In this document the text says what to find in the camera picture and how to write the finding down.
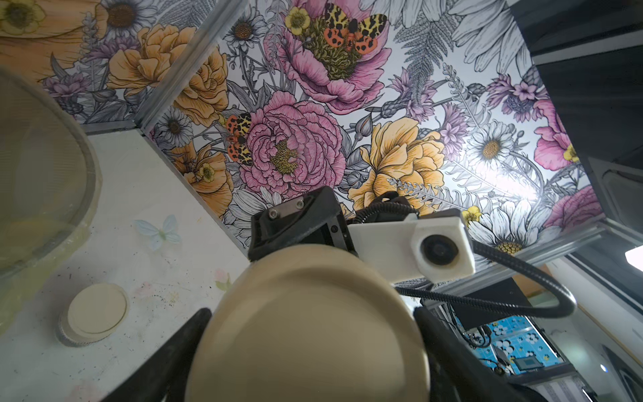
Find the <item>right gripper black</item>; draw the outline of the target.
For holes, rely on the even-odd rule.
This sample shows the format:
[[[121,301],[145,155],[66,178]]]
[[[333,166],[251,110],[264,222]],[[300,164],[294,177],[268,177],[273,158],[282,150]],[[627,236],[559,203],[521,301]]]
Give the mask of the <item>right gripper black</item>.
[[[250,261],[297,245],[332,246],[351,254],[352,238],[333,190],[326,186],[251,217]]]

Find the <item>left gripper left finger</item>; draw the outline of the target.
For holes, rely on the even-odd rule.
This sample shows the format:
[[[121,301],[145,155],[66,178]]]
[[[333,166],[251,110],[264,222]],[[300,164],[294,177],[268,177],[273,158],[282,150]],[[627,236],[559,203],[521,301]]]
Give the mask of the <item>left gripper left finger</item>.
[[[105,401],[184,401],[189,370],[212,318],[201,308]]]

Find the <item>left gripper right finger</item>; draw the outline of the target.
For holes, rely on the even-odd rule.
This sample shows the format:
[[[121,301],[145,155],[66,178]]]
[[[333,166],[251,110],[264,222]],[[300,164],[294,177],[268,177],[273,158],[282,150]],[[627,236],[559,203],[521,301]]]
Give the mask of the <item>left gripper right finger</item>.
[[[430,401],[524,401],[510,385],[483,366],[425,308],[415,308],[430,367]]]

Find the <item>clear jar beige lid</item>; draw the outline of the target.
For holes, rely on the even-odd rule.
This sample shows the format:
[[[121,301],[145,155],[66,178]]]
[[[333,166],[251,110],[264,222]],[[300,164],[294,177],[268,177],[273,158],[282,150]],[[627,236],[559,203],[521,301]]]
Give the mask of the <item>clear jar beige lid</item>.
[[[304,245],[252,263],[199,342],[188,401],[427,401],[420,330],[356,256]]]

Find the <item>closed beige lid jar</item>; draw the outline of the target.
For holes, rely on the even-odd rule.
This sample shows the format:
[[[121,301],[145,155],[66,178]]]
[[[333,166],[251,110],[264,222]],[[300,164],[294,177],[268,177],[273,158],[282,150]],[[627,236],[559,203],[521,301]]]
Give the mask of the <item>closed beige lid jar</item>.
[[[56,338],[81,348],[108,338],[127,318],[127,293],[116,284],[98,283],[80,291],[60,313]]]

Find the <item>yellow bin liner bag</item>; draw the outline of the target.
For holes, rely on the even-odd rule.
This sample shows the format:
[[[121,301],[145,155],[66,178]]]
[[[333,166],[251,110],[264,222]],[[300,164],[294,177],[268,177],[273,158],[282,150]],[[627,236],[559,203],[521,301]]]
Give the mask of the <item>yellow bin liner bag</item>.
[[[1,225],[1,332],[26,302],[90,237],[92,219],[71,224],[44,217]]]

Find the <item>mesh waste bin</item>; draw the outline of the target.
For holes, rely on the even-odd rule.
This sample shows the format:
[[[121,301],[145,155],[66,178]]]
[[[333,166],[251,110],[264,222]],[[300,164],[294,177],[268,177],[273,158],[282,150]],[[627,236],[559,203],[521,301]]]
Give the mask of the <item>mesh waste bin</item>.
[[[99,190],[87,135],[42,89],[1,69],[1,278],[53,256]]]

